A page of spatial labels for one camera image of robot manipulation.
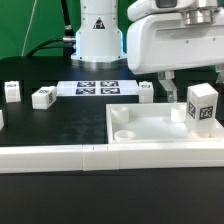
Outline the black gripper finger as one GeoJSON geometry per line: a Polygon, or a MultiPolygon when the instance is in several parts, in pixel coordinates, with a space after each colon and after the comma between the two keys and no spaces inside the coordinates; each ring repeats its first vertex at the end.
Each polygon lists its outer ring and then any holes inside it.
{"type": "Polygon", "coordinates": [[[177,101],[177,88],[173,83],[175,74],[173,71],[162,71],[158,73],[158,81],[167,93],[169,103],[177,101]]]}

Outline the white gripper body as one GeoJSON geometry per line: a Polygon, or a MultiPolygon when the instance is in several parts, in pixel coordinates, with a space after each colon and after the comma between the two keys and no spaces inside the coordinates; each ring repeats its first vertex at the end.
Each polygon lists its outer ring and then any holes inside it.
{"type": "Polygon", "coordinates": [[[137,0],[127,15],[127,61],[135,74],[224,63],[218,0],[137,0]]]}

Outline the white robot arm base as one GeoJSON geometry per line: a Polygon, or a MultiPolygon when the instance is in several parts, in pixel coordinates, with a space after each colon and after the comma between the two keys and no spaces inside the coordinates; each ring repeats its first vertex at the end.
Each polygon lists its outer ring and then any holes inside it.
{"type": "Polygon", "coordinates": [[[118,0],[80,0],[81,26],[75,34],[73,64],[90,70],[127,63],[123,33],[118,28],[118,0]]]}

